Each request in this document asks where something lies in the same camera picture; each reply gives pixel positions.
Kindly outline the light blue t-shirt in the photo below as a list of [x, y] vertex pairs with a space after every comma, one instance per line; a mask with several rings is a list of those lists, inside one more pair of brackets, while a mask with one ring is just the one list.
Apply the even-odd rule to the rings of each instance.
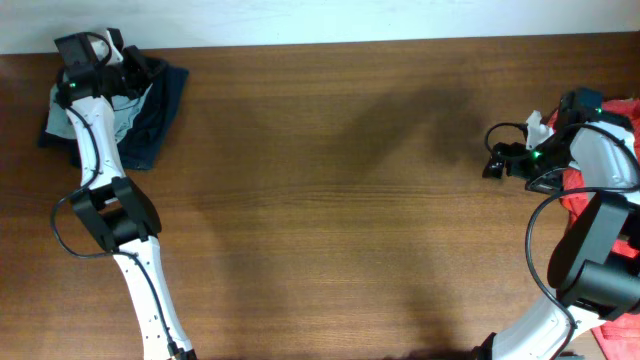
[[[142, 111], [146, 97], [152, 85], [138, 98], [130, 100], [126, 96], [114, 96], [111, 98], [114, 106], [114, 133], [116, 141], [121, 141], [126, 132], [133, 126], [134, 119]], [[44, 134], [63, 140], [75, 140], [76, 134], [69, 122], [66, 112], [56, 103], [58, 88], [53, 85], [50, 90], [49, 113], [45, 122]]]

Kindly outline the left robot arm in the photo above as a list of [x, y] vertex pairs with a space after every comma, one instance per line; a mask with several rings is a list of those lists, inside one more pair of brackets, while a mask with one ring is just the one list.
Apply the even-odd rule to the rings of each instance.
[[112, 258], [127, 285], [146, 359], [194, 359], [166, 284], [158, 235], [159, 214], [127, 177], [116, 142], [116, 96], [139, 99], [164, 66], [150, 67], [117, 28], [55, 39], [63, 59], [56, 102], [74, 133], [81, 162], [80, 186], [59, 200], [99, 246], [96, 258]]

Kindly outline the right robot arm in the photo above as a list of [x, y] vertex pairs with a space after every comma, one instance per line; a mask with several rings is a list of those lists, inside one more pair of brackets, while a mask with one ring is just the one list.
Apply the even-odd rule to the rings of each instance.
[[545, 205], [571, 195], [587, 198], [540, 278], [532, 258], [535, 223], [525, 233], [525, 258], [541, 297], [510, 328], [490, 334], [474, 359], [566, 359], [566, 347], [586, 331], [639, 312], [639, 258], [614, 250], [622, 239], [639, 248], [639, 161], [629, 117], [608, 111], [601, 93], [577, 88], [564, 94], [556, 120], [533, 113], [518, 125], [522, 143], [488, 145], [486, 178], [524, 180], [545, 194]]

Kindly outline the folded dark navy garment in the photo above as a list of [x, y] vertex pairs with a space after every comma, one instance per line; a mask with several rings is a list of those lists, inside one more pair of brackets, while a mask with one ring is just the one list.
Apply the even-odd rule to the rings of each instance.
[[[116, 145], [122, 166], [132, 170], [150, 170], [160, 152], [179, 110], [181, 96], [189, 76], [189, 71], [168, 63], [166, 70], [156, 78], [142, 111], [134, 119], [133, 126]], [[63, 140], [44, 134], [42, 123], [36, 144], [40, 148], [56, 147], [68, 151], [70, 163], [80, 165], [80, 155], [75, 140]]]

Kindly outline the red t-shirt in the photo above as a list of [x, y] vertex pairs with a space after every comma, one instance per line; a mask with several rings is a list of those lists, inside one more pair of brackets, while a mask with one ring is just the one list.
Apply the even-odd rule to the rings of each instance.
[[[636, 144], [634, 151], [639, 156], [639, 98], [614, 99], [605, 101], [603, 110], [623, 115], [631, 120], [634, 127]], [[558, 110], [552, 112], [547, 125], [554, 127], [557, 122]], [[584, 186], [582, 175], [577, 170], [566, 170], [563, 174], [565, 189]], [[570, 225], [577, 220], [578, 215], [586, 208], [588, 198], [586, 194], [570, 195], [560, 200], [563, 207], [569, 211]], [[633, 258], [639, 255], [639, 250], [633, 249], [627, 242], [617, 240], [613, 247], [614, 253]], [[606, 322], [592, 330], [606, 359], [609, 360], [639, 360], [639, 314], [623, 315], [617, 320]]]

